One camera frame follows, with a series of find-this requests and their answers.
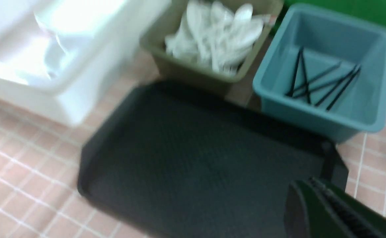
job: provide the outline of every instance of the white plastic bin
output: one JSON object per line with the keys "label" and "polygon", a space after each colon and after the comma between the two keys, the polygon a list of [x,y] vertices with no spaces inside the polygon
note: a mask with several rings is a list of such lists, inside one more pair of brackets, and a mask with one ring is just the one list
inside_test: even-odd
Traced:
{"label": "white plastic bin", "polygon": [[[36,6],[37,19],[33,9],[24,9],[15,18],[18,20],[13,19],[13,25],[0,34],[0,99],[76,126],[120,76],[122,66],[131,62],[143,31],[170,0],[115,0],[121,4],[108,18],[101,19],[90,34],[92,40],[60,74],[49,78],[43,57],[49,42],[54,40],[54,31],[59,29],[50,29],[47,21],[60,1],[44,1]],[[74,9],[75,15],[80,9]]]}

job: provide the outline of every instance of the plastic serving tray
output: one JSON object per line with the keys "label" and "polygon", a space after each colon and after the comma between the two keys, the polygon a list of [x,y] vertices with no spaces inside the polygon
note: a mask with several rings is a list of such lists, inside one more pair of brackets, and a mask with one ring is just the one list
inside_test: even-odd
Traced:
{"label": "plastic serving tray", "polygon": [[285,238],[289,183],[345,189],[324,137],[172,81],[135,89],[82,151],[78,190],[161,238]]}

